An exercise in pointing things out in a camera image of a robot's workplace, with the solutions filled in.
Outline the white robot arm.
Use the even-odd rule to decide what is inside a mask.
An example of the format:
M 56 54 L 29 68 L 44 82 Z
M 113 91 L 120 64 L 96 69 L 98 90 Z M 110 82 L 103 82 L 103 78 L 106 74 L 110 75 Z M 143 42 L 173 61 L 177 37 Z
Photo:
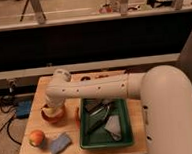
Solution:
M 146 73 L 74 81 L 57 69 L 46 86 L 45 100 L 58 109 L 70 98 L 142 101 L 148 154 L 192 154 L 192 84 L 174 66 L 159 65 Z

